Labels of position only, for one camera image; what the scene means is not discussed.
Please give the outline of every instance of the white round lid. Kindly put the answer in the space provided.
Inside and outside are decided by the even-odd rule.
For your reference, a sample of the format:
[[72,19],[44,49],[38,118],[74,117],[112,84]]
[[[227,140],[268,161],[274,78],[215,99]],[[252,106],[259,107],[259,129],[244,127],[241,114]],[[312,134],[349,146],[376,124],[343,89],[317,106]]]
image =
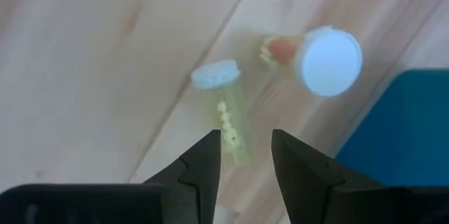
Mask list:
[[346,91],[362,67],[362,52],[349,33],[321,27],[305,36],[295,56],[295,73],[315,95],[331,97]]
[[204,65],[192,72],[190,78],[195,88],[209,90],[235,81],[240,70],[235,60],[223,60]]

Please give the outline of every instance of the plastic vial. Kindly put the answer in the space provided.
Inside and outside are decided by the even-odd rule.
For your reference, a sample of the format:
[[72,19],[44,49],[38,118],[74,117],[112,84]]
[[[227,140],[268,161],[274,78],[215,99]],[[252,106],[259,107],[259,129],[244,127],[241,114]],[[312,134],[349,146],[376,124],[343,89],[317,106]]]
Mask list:
[[235,60],[205,65],[192,72],[193,86],[204,91],[209,112],[222,131],[222,149],[237,166],[250,160],[250,134]]
[[331,26],[300,36],[268,36],[260,58],[272,68],[292,72],[313,94],[325,97],[352,86],[363,61],[357,40]]

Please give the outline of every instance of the light blue lid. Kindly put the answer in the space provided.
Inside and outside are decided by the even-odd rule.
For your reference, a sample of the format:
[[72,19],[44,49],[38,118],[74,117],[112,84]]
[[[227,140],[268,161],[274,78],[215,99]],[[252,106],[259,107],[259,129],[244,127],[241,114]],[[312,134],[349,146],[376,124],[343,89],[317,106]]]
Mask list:
[[190,77],[195,88],[210,90],[235,81],[240,70],[235,60],[223,60],[194,70]]
[[332,97],[352,86],[362,61],[360,45],[350,33],[320,27],[305,35],[295,56],[295,73],[313,94]]

